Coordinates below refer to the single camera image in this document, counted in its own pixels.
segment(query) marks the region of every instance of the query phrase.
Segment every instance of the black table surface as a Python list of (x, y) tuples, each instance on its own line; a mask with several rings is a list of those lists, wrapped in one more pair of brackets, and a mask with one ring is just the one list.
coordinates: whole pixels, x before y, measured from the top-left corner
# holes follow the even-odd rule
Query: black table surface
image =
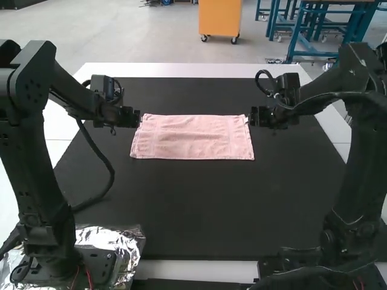
[[(124, 104), (151, 114), (248, 114), (265, 96), (253, 79), (119, 79)], [(257, 260), (279, 247), (318, 245), (345, 164), (314, 117), (273, 132), (251, 127), (254, 161), (133, 159), (134, 129), (95, 129), (112, 162), (106, 199), (77, 223), (140, 224), (144, 259)], [(55, 168), (71, 204), (95, 195), (108, 172), (78, 133)]]

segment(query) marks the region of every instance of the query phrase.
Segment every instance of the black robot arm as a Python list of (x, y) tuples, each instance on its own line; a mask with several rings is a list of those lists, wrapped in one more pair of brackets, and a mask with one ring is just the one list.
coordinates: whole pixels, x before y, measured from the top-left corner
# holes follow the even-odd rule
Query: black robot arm
[[(0, 156), (18, 202), (17, 229), (26, 255), (30, 261), (36, 258), (35, 271), (64, 277), (76, 269), (81, 255), (74, 249), (74, 216), (45, 144), (42, 112), (48, 98), (81, 125), (81, 120), (92, 120), (95, 127), (137, 127), (140, 113), (122, 106), (123, 90), (115, 87), (116, 80), (92, 76), (87, 89), (60, 67), (55, 53), (47, 41), (31, 41), (21, 49), (0, 40)], [(31, 263), (25, 266), (15, 276), (25, 277)]]
[[(286, 129), (297, 124), (300, 116), (321, 112), (339, 99), (345, 102), (353, 121), (345, 176), (321, 232), (319, 264), (269, 276), (251, 289), (263, 286), (270, 279), (331, 274), (333, 268), (349, 273), (362, 263), (375, 260), (374, 241), (387, 193), (386, 51), (387, 43), (375, 51), (366, 43), (344, 45), (334, 68), (301, 87), (297, 74), (273, 79), (268, 71), (257, 73), (258, 88), (266, 91), (268, 103), (252, 108), (250, 124)], [(271, 90), (260, 86), (261, 74), (272, 80)]]

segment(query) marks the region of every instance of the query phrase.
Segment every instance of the towel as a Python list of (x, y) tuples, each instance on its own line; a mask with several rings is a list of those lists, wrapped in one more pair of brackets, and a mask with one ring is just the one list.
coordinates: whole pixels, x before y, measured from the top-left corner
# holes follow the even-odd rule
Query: towel
[(139, 159), (254, 160), (245, 115), (145, 114), (130, 156)]

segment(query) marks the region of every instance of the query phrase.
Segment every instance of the concrete floor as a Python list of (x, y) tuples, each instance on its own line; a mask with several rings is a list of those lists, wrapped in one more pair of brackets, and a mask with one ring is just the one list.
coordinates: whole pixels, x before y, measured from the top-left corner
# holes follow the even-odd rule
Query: concrete floor
[[(50, 40), (58, 62), (72, 74), (85, 62), (265, 63), (265, 58), (286, 56), (290, 38), (267, 40), (267, 22), (255, 21), (256, 0), (244, 0), (238, 45), (222, 37), (202, 43), (197, 5), (140, 5), (140, 0), (48, 0), (0, 10), (0, 38), (22, 46), (31, 39)], [(262, 7), (269, 5), (262, 0)], [(387, 18), (377, 12), (365, 40), (377, 45), (386, 32)], [(339, 44), (340, 38), (331, 36), (316, 47), (335, 51)], [(322, 73), (320, 63), (302, 66), (312, 78)], [(345, 114), (342, 105), (337, 107)]]

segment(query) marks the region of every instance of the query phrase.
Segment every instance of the orange cabinet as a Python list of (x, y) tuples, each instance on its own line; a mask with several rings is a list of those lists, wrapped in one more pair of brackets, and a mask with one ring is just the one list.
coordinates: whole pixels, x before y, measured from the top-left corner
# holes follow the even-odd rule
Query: orange cabinet
[(199, 34), (202, 40), (210, 35), (239, 37), (242, 0), (200, 0)]

